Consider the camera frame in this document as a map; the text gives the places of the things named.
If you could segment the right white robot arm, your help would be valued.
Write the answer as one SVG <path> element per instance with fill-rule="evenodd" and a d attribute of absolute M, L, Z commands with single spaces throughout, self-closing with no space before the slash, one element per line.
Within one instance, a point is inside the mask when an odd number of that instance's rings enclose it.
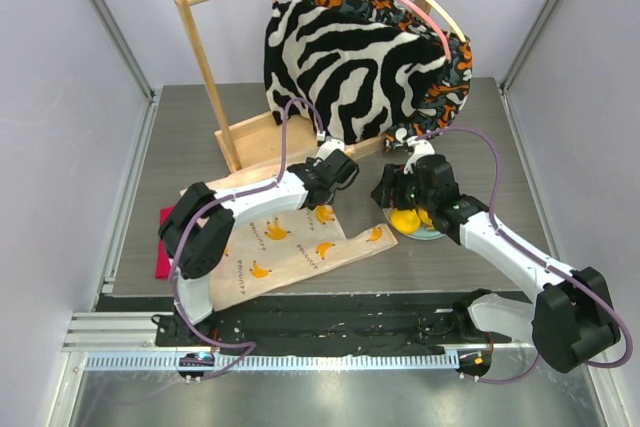
<path fill-rule="evenodd" d="M 621 340 L 603 275 L 592 267 L 574 269 L 516 235 L 486 204 L 461 193 L 444 156 L 385 165 L 371 197 L 384 209 L 426 211 L 436 231 L 484 258 L 526 295 L 526 302 L 517 302 L 480 292 L 451 318 L 460 340 L 475 341 L 486 331 L 522 340 L 561 373 Z"/>

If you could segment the banana print plastic bag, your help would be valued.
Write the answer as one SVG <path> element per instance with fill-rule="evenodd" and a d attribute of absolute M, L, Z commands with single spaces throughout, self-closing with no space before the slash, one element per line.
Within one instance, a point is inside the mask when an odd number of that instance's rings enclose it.
<path fill-rule="evenodd" d="M 331 205 L 272 214 L 240 226 L 211 272 L 208 293 L 221 311 L 395 247 L 377 224 L 348 238 Z"/>

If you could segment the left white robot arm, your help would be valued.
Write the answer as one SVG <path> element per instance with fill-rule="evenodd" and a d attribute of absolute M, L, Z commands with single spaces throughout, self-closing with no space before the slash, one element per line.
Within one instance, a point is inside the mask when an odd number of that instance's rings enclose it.
<path fill-rule="evenodd" d="M 157 232 L 171 260 L 172 295 L 182 316 L 179 335 L 193 346 L 211 338 L 214 307 L 208 281 L 238 227 L 272 214 L 329 205 L 358 174 L 354 160 L 333 150 L 238 188 L 213 190 L 203 182 L 189 186 Z"/>

